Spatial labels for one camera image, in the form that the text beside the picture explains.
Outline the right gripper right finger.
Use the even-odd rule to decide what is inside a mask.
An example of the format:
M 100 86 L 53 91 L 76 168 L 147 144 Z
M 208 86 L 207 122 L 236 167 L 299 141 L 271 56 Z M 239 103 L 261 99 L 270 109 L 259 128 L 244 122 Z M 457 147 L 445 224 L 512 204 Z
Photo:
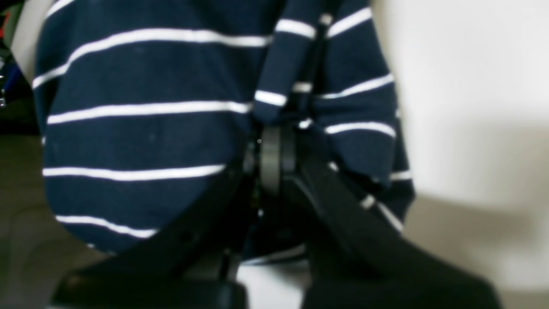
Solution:
M 311 268 L 304 309 L 500 309 L 484 279 L 443 262 L 359 205 L 318 133 L 281 129 L 281 193 Z

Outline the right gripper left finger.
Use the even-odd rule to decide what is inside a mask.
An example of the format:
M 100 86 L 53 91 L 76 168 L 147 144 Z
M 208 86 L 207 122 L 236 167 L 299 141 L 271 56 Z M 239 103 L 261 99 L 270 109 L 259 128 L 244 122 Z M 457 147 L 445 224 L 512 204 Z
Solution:
M 261 194 L 280 191 L 282 129 L 254 134 L 242 158 L 163 230 L 142 243 L 67 274 L 51 309 L 247 309 L 236 281 Z

